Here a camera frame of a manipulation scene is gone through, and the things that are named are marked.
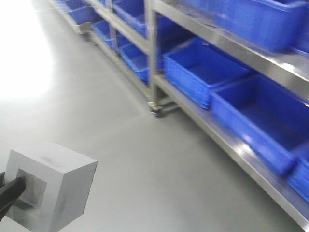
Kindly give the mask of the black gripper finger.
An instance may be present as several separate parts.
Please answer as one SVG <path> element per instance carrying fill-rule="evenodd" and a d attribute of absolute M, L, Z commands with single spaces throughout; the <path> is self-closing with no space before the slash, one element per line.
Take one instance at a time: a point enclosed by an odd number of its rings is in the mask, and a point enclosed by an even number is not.
<path fill-rule="evenodd" d="M 26 189 L 26 181 L 18 177 L 11 182 L 4 183 L 5 172 L 0 173 L 0 218 L 6 215 L 10 207 Z"/>

